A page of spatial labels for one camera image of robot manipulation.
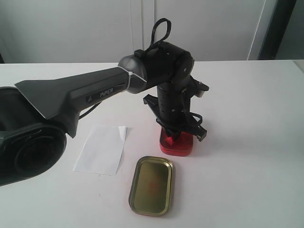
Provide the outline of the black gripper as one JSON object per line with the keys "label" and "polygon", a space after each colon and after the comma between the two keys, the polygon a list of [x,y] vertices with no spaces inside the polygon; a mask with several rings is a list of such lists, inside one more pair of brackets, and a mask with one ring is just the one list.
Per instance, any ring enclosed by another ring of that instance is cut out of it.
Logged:
{"label": "black gripper", "polygon": [[181,132],[194,135],[199,141],[207,135],[207,130],[201,126],[202,116],[190,111],[191,98],[188,85],[178,90],[171,83],[157,86],[156,97],[147,95],[143,98],[144,104],[156,116],[156,122],[165,130],[166,136],[172,137],[172,144],[178,141]]}

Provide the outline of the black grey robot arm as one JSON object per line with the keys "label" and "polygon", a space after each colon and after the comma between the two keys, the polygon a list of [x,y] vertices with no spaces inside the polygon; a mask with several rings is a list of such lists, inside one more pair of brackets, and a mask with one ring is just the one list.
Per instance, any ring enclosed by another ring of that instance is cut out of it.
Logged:
{"label": "black grey robot arm", "polygon": [[143,101],[171,137],[182,132],[202,140],[202,116],[190,111],[193,96],[209,87],[191,76],[191,54],[168,42],[123,57],[116,67],[51,80],[24,80],[0,89],[0,183],[38,176],[62,156],[78,121],[105,99],[157,88]]}

